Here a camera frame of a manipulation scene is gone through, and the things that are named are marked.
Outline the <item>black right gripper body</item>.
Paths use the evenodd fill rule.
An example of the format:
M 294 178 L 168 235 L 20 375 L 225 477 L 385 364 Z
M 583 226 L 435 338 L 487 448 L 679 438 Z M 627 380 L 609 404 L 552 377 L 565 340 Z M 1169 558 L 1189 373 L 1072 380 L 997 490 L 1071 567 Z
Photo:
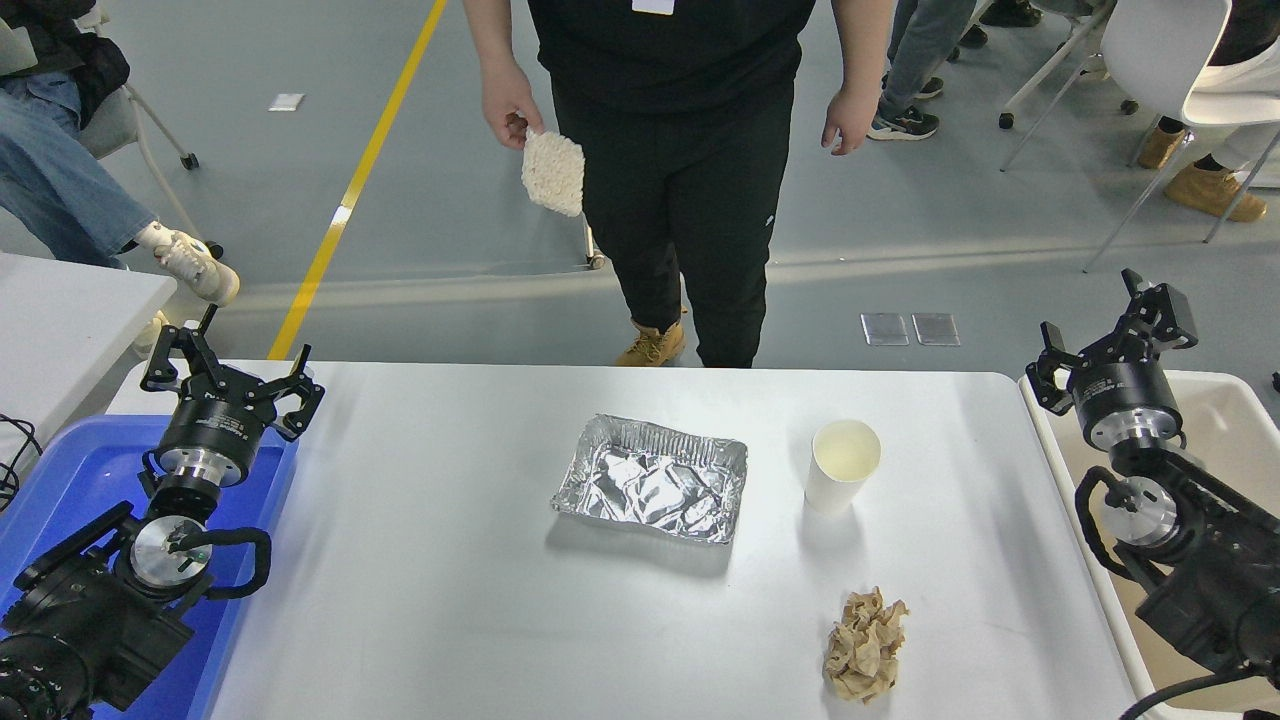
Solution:
M 1070 370 L 1068 392 L 1089 446 L 1170 441 L 1181 433 L 1181 413 L 1155 361 L 1084 363 Z

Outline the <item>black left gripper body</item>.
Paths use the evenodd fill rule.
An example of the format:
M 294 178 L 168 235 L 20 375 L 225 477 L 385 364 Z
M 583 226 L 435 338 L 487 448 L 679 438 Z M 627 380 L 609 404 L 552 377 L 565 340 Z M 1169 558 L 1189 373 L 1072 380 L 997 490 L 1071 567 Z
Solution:
M 198 452 L 215 454 L 232 466 L 250 466 L 271 424 L 265 401 L 230 402 L 207 391 L 182 391 L 170 424 L 159 446 L 164 466 L 179 466 Z

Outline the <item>standing person's right hand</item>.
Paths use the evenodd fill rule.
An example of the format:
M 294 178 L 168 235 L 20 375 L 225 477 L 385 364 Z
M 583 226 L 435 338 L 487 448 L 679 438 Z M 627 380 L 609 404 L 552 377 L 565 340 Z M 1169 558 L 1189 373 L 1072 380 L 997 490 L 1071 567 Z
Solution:
M 481 61 L 481 73 L 483 117 L 502 146 L 524 150 L 545 131 L 527 76 L 511 56 Z

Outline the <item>standing person's left hand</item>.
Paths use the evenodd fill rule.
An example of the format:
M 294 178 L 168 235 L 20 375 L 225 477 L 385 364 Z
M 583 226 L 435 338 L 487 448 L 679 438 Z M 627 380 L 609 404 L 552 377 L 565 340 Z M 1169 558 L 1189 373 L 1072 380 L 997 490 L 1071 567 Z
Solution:
M 826 109 L 826 122 L 820 133 L 820 146 L 831 156 L 847 156 L 863 146 L 870 123 L 876 117 L 881 91 L 842 86 L 835 92 Z

